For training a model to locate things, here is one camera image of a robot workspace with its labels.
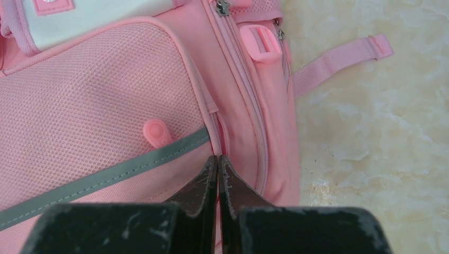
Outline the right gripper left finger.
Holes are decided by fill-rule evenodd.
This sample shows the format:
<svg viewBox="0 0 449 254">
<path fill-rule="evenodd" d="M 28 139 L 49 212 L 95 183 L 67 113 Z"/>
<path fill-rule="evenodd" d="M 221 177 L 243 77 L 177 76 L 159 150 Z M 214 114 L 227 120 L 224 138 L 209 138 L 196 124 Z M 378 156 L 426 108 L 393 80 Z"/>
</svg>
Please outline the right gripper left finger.
<svg viewBox="0 0 449 254">
<path fill-rule="evenodd" d="M 59 204 L 37 221 L 22 253 L 214 253 L 216 156 L 161 203 Z"/>
</svg>

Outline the pink student backpack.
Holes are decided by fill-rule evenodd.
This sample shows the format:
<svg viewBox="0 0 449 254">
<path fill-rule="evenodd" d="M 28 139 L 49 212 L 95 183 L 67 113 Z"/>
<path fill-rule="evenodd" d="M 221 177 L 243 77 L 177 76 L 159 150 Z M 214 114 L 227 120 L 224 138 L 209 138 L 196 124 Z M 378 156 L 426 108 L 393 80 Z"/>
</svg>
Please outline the pink student backpack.
<svg viewBox="0 0 449 254">
<path fill-rule="evenodd" d="M 69 202 L 160 202 L 228 155 L 299 202 L 297 97 L 393 54 L 382 34 L 291 72 L 278 1 L 1 1 L 1 253 Z"/>
</svg>

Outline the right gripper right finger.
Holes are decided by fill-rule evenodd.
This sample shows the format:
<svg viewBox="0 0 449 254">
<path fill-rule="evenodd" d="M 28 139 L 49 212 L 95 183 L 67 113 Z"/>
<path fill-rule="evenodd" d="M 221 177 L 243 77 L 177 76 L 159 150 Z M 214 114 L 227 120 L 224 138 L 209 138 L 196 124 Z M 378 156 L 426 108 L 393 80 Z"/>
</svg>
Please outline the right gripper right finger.
<svg viewBox="0 0 449 254">
<path fill-rule="evenodd" d="M 359 207 L 280 207 L 218 159 L 223 253 L 391 253 L 380 222 Z"/>
</svg>

